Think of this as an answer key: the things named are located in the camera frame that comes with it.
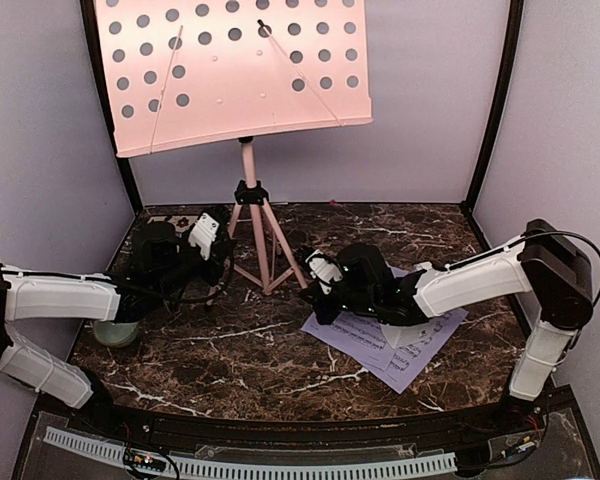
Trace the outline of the pink music stand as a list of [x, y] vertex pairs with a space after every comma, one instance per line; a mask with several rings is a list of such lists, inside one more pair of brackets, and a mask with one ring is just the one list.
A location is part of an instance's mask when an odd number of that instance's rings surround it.
[[92, 1], [116, 154], [372, 121], [361, 1]]

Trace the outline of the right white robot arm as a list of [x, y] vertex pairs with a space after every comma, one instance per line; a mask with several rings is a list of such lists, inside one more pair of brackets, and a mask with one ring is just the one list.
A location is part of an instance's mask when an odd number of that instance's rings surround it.
[[393, 349], [407, 346], [418, 327], [466, 306], [531, 294], [540, 317], [509, 377], [508, 397], [490, 413], [501, 434], [514, 432], [529, 416], [562, 356], [593, 316], [588, 256], [574, 245], [576, 234], [558, 231], [543, 219], [504, 244], [445, 265], [422, 262], [394, 273], [375, 245], [355, 243], [329, 256], [305, 248], [299, 258], [311, 281], [301, 292], [320, 325], [344, 313], [371, 318]]

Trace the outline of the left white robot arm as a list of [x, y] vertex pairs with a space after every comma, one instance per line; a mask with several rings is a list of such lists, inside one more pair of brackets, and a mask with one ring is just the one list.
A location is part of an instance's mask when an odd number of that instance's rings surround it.
[[223, 292], [234, 266], [233, 239], [197, 241], [176, 237], [150, 247], [152, 259], [127, 275], [86, 275], [20, 270], [0, 262], [0, 373], [81, 412], [100, 436], [121, 427], [107, 388], [93, 372], [71, 365], [11, 328], [32, 318], [83, 319], [124, 344], [134, 329], [167, 302], [184, 303], [190, 282], [203, 279]]

